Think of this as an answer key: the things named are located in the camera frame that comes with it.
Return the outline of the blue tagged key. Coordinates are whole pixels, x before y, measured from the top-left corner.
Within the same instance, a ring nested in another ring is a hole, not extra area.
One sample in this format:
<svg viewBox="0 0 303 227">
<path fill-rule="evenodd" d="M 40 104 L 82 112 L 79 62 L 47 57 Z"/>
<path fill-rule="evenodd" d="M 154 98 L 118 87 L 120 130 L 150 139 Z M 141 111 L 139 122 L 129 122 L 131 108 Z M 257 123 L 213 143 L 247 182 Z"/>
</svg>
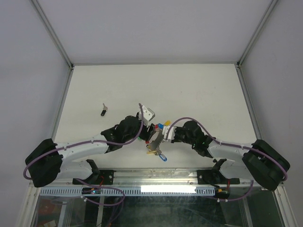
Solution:
<svg viewBox="0 0 303 227">
<path fill-rule="evenodd" d="M 161 123 L 158 123 L 157 125 L 158 125 L 158 128 L 160 128 L 160 129 L 163 129 L 163 127 L 164 127 L 164 125 Z"/>
</svg>

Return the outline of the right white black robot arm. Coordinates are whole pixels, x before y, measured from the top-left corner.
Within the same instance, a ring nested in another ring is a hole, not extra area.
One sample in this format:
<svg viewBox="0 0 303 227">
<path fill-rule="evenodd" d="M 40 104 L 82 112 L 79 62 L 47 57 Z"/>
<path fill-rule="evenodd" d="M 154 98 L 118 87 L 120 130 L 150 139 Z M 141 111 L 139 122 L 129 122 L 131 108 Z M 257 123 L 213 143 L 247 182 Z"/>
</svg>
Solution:
<svg viewBox="0 0 303 227">
<path fill-rule="evenodd" d="M 248 144 L 225 142 L 213 137 L 195 119 L 184 119 L 186 122 L 181 127 L 174 123 L 165 126 L 164 139 L 189 144 L 197 154 L 216 160 L 209 180 L 223 183 L 227 179 L 246 179 L 270 191 L 287 180 L 290 163 L 264 140 Z"/>
</svg>

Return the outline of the metal key holder red handle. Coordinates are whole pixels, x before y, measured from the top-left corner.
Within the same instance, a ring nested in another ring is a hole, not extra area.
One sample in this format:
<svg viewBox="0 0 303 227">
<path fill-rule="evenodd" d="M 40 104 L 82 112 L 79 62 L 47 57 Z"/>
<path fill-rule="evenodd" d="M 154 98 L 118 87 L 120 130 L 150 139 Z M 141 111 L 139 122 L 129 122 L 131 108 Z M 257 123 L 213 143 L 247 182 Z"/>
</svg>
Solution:
<svg viewBox="0 0 303 227">
<path fill-rule="evenodd" d="M 158 156 L 162 161 L 166 162 L 167 158 L 160 150 L 160 144 L 163 142 L 163 135 L 162 135 L 162 129 L 158 128 L 158 125 L 156 125 L 156 132 L 154 136 L 155 137 L 152 141 L 146 143 L 146 148 L 148 149 L 147 154 L 148 155 L 154 154 Z"/>
</svg>

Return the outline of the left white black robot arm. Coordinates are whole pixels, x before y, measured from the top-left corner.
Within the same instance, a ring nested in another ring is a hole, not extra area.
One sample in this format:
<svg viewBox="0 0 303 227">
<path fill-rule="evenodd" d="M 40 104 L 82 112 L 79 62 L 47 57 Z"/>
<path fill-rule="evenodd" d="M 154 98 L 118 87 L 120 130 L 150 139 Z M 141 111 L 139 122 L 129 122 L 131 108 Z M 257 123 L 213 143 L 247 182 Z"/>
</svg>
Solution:
<svg viewBox="0 0 303 227">
<path fill-rule="evenodd" d="M 130 115 L 114 127 L 80 142 L 59 144 L 45 139 L 25 159 L 24 172 L 29 172 L 28 179 L 36 188 L 64 178 L 95 183 L 100 174 L 98 166 L 92 159 L 79 159 L 118 150 L 137 138 L 148 141 L 155 132 L 155 125 L 151 122 L 153 118 L 152 114 Z"/>
</svg>

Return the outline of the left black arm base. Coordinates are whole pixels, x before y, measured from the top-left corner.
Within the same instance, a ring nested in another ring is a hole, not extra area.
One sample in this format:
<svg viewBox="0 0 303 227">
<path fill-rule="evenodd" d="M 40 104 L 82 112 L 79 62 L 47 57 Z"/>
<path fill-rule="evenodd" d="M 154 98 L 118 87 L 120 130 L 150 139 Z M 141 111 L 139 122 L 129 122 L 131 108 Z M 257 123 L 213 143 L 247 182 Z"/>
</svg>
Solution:
<svg viewBox="0 0 303 227">
<path fill-rule="evenodd" d="M 72 184 L 78 185 L 82 182 L 90 185 L 112 185 L 114 181 L 114 170 L 99 169 L 93 170 L 92 174 L 86 179 L 79 181 L 77 178 L 73 178 Z"/>
</svg>

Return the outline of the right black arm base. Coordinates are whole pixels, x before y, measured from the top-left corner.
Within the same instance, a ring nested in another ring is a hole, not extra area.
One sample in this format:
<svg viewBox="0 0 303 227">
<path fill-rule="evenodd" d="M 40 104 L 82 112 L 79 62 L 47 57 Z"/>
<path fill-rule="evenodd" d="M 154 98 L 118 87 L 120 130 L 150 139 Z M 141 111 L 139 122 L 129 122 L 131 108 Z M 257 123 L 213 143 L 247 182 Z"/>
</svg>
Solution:
<svg viewBox="0 0 303 227">
<path fill-rule="evenodd" d="M 239 178 L 228 179 L 224 177 L 219 171 L 213 171 L 210 169 L 197 170 L 197 183 L 199 185 L 209 184 L 212 186 L 219 186 L 220 184 L 225 185 L 237 185 L 240 184 Z"/>
</svg>

